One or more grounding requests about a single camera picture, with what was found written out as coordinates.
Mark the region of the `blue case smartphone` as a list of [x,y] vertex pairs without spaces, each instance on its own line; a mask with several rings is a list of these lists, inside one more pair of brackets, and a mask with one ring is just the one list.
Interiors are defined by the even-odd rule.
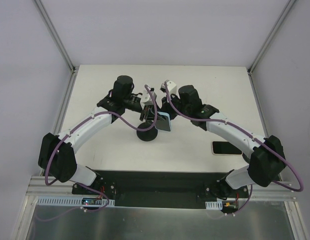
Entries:
[[166,112],[159,111],[157,113],[155,128],[160,131],[170,132],[172,130],[170,115]]

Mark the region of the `black round phone stand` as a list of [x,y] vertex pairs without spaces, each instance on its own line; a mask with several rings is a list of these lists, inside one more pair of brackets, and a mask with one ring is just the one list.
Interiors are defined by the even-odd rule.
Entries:
[[[145,85],[145,89],[151,93],[151,91],[154,91],[154,88],[149,87],[148,85]],[[138,126],[140,130],[136,131],[137,137],[144,141],[144,142],[150,142],[153,141],[157,135],[158,130],[155,127],[156,121],[157,121],[157,113],[158,113],[158,106],[156,102],[154,103],[154,121],[142,121],[142,123]]]

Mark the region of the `cream case smartphone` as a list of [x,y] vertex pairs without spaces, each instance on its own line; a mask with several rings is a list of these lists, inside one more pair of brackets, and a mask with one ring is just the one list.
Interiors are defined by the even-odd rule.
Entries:
[[213,141],[211,143],[212,153],[215,155],[242,155],[243,152],[227,141]]

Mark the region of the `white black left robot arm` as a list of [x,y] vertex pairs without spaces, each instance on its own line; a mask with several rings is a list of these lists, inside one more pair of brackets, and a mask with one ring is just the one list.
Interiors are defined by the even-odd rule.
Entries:
[[133,79],[120,75],[113,88],[102,98],[96,107],[76,125],[56,135],[47,133],[41,143],[38,165],[44,170],[45,184],[50,186],[56,181],[67,181],[83,185],[85,191],[94,195],[100,191],[101,183],[97,174],[77,163],[76,153],[98,131],[110,126],[120,119],[130,128],[138,131],[151,130],[155,124],[142,129],[130,124],[123,118],[126,110],[142,113],[148,107],[157,110],[154,89],[145,85],[145,90],[139,97],[133,93]]

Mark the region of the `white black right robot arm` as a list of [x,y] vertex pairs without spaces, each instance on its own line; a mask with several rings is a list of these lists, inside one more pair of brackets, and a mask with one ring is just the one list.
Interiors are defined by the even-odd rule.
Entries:
[[276,136],[255,135],[230,122],[217,108],[203,104],[193,85],[177,89],[174,83],[166,81],[160,89],[166,94],[162,105],[173,116],[179,115],[204,131],[223,138],[248,159],[246,166],[230,170],[219,181],[217,188],[223,196],[232,197],[246,185],[268,187],[287,167],[283,146]]

